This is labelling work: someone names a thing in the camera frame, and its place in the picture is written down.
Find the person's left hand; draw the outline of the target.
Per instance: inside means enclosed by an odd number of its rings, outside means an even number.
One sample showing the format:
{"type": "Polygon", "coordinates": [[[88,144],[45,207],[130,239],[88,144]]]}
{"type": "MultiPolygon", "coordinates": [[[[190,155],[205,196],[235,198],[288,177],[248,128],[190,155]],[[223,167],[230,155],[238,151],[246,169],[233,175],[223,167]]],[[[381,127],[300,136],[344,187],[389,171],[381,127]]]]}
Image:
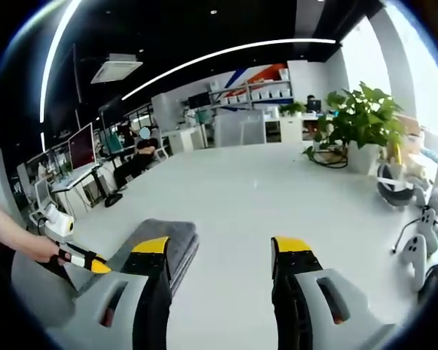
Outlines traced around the person's left hand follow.
{"type": "Polygon", "coordinates": [[[44,236],[33,236],[26,249],[27,255],[40,263],[48,263],[59,253],[59,246],[44,236]]]}

